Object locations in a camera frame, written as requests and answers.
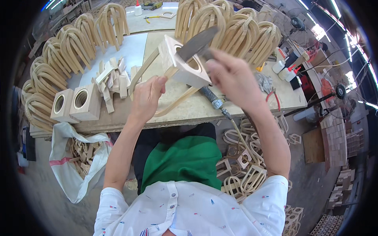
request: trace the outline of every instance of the plastic bag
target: plastic bag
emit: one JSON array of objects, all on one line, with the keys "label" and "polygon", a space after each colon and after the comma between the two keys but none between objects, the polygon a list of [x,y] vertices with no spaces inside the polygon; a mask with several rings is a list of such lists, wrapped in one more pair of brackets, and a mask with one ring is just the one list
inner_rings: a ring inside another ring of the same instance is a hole
[{"label": "plastic bag", "polygon": [[[75,137],[85,143],[100,143],[100,148],[93,157],[88,175],[82,179],[76,171],[75,164],[68,161],[73,157],[68,139]],[[67,122],[54,125],[51,141],[50,166],[62,190],[72,203],[80,202],[92,190],[105,170],[108,156],[113,147],[106,133],[84,138]]]}]

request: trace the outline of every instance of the yellow-handled pliers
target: yellow-handled pliers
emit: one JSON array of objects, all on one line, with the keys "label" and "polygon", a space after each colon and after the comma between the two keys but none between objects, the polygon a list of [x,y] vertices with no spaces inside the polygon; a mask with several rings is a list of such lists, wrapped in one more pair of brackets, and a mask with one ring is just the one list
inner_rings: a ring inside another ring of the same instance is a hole
[{"label": "yellow-handled pliers", "polygon": [[145,17],[147,23],[149,24],[150,22],[148,21],[148,18],[160,18],[160,16],[150,16],[150,17]]}]

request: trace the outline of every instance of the red-handled pliers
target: red-handled pliers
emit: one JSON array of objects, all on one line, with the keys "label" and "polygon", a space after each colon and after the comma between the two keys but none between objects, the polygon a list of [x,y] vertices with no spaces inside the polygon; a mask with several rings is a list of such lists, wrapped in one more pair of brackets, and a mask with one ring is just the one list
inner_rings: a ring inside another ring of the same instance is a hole
[{"label": "red-handled pliers", "polygon": [[276,94],[276,89],[272,87],[272,91],[268,94],[268,96],[266,97],[266,102],[268,102],[268,99],[269,99],[269,96],[271,96],[271,94],[274,93],[274,96],[276,97],[276,100],[277,100],[277,104],[278,104],[278,111],[281,111],[281,105],[280,105],[280,101],[278,100],[278,97],[277,97],[277,94]]}]

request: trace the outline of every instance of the green apron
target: green apron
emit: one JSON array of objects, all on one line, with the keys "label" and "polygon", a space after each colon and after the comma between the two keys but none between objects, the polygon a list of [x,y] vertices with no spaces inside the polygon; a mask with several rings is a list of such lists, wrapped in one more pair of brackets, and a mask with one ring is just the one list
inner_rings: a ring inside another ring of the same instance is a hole
[{"label": "green apron", "polygon": [[157,181],[199,182],[220,190],[215,165],[222,158],[217,142],[205,136],[187,136],[173,145],[159,143],[144,166],[141,193]]}]

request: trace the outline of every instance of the red cap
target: red cap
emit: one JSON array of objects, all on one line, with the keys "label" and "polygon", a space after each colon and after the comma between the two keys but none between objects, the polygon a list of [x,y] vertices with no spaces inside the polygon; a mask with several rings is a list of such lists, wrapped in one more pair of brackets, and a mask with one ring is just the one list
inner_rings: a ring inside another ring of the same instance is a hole
[{"label": "red cap", "polygon": [[295,66],[296,64],[294,64],[292,67],[287,68],[287,70],[290,72]]},{"label": "red cap", "polygon": [[295,70],[294,70],[294,73],[296,74],[300,68],[301,68],[301,67],[298,67],[297,69],[295,69]]}]

